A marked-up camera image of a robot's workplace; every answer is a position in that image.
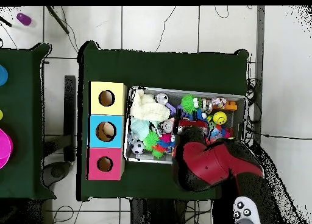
blue box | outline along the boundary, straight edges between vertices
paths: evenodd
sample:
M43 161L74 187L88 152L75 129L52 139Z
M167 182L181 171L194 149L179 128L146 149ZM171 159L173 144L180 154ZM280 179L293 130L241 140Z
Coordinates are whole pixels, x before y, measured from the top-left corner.
M96 136L96 128L102 122L110 122L116 127L115 137L109 141L101 141ZM91 115L90 116L90 148L122 148L123 134L124 134L124 116L102 116Z

yellow smiley ball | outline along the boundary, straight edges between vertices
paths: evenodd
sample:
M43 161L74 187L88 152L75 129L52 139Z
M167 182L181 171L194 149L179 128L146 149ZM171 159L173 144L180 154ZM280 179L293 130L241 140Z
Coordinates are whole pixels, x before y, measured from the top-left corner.
M213 122L218 125L223 125L227 122L227 115L222 111L215 112L213 115Z

dark green table cover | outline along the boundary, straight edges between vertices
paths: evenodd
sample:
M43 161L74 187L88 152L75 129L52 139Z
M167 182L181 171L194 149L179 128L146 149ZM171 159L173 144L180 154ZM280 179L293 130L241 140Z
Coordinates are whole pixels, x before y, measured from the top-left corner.
M0 65L8 81L0 86L0 120L13 141L13 153L0 169L0 198L54 198L42 185L43 161L41 62L50 45L37 44L29 50L0 49Z
M178 189L166 164L126 161L120 181L85 179L88 131L88 82L123 82L132 86L246 95L248 52L151 53L99 50L87 41L79 50L77 199L88 197L175 198L181 200L215 199L220 187L205 192Z

gray storage bin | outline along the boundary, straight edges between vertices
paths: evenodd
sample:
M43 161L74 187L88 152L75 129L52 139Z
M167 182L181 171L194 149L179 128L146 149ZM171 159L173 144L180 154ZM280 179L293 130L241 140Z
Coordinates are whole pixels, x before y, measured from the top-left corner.
M141 89L142 87L131 87L129 89L129 95L127 99L127 104L130 103L132 98L132 93L136 89ZM216 94L216 93L199 93L195 91L179 91L174 89L157 89L157 88L148 88L144 87L144 93L157 95L158 93L165 93L169 97L169 103L176 107L181 104L181 99L184 95L192 94L195 97L202 98L216 98L223 97L228 101L234 101L237 105L236 111L227 111L223 110L223 112L227 115L227 122L224 124L225 128L234 129L234 137L244 139L245 138L245 128L247 122L247 98L240 95L230 95L230 94ZM164 164L172 164L172 156L170 154L165 154L160 159L157 159L152 156L151 152L145 151L140 158L136 158L136 155L132 153L131 147L128 144L128 134L130 131L130 106L127 106L127 121L126 121L126 130L125 130L125 141L124 141L124 157L128 161L138 161L141 163L164 163Z

green spiky ball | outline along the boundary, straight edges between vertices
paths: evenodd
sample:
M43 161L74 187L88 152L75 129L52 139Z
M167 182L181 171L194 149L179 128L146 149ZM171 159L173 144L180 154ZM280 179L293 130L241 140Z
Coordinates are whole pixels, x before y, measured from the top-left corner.
M181 106L183 108L183 110L188 113L188 114L192 114L193 111L196 111L197 108L194 107L194 102L193 102L193 99L194 99L194 96L193 95L185 95L183 98L182 98L182 101L181 101ZM201 101L202 99L201 98L198 98L199 99L199 108L201 107Z
M153 156L155 156L157 159L160 159L163 156L163 152L159 152L156 150L153 150L152 152Z
M159 136L153 132L150 131L147 137L143 140L144 148L148 151L152 151L152 146L157 145L157 142L159 141Z

